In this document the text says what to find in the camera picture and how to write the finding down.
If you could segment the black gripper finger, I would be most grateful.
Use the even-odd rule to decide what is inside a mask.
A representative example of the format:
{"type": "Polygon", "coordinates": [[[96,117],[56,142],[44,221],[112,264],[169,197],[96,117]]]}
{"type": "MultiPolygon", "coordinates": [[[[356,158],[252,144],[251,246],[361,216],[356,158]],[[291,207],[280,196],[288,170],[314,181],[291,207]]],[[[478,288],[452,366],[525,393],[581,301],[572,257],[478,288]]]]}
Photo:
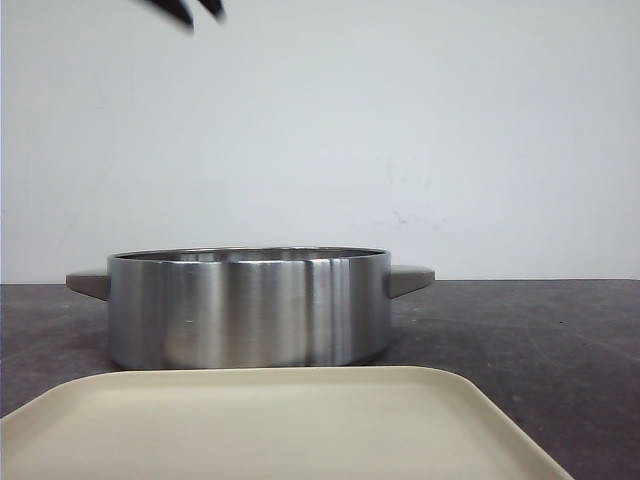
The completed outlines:
{"type": "Polygon", "coordinates": [[[226,11],[222,0],[199,0],[199,3],[218,23],[226,20],[226,11]]]}
{"type": "Polygon", "coordinates": [[[184,32],[194,32],[193,17],[181,0],[141,0],[141,3],[164,15],[184,32]]]}

